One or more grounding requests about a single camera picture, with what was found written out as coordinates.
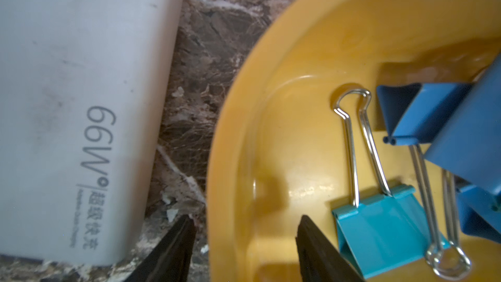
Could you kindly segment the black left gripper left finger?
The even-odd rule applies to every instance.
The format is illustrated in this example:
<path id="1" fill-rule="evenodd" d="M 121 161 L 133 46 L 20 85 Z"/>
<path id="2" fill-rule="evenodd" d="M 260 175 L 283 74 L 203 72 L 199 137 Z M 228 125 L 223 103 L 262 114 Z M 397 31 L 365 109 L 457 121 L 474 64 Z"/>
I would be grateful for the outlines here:
<path id="1" fill-rule="evenodd" d="M 127 281 L 186 281 L 196 238 L 194 221 L 181 216 Z"/>

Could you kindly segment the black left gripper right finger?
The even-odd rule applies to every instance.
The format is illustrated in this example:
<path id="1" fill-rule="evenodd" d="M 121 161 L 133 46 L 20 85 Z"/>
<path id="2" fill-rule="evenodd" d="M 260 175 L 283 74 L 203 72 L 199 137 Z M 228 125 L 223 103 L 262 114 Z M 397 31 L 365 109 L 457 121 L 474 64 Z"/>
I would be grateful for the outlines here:
<path id="1" fill-rule="evenodd" d="M 307 215 L 301 217 L 296 245 L 303 281 L 364 281 Z"/>

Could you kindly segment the blue binder clip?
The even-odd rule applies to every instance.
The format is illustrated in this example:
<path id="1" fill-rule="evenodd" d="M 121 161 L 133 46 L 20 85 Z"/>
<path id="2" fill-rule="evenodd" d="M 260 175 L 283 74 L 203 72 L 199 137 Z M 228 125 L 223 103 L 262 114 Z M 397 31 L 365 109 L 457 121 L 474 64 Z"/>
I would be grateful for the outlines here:
<path id="1" fill-rule="evenodd" d="M 413 83 L 406 86 L 377 87 L 387 137 L 384 143 L 408 146 L 427 218 L 431 243 L 425 260 L 434 273 L 448 281 L 459 281 L 470 273 L 472 264 L 461 249 L 455 182 L 451 172 L 442 171 L 442 189 L 447 241 L 458 256 L 452 268 L 440 265 L 444 256 L 429 175 L 421 144 L 431 143 L 454 113 L 472 85 L 470 83 Z"/>
<path id="2" fill-rule="evenodd" d="M 499 244 L 500 194 L 466 184 L 456 187 L 456 199 L 461 231 Z"/>
<path id="3" fill-rule="evenodd" d="M 437 134 L 425 159 L 492 195 L 500 194 L 500 56 Z"/>

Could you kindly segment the teal binder clip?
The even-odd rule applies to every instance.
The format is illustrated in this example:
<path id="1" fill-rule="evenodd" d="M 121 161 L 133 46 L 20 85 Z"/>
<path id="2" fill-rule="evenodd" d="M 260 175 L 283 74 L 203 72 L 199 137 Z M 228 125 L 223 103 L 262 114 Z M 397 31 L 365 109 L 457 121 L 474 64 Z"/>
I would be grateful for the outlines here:
<path id="1" fill-rule="evenodd" d="M 369 279 L 423 258 L 432 239 L 424 208 L 414 196 L 415 188 L 405 184 L 393 188 L 388 185 L 367 117 L 370 91 L 359 84 L 347 84 L 342 89 L 333 111 L 343 119 L 352 200 L 334 209 L 332 214 L 340 254 L 360 275 Z M 341 108 L 341 100 L 352 94 L 361 95 L 358 117 L 382 190 L 365 199 L 360 198 L 352 122 Z"/>

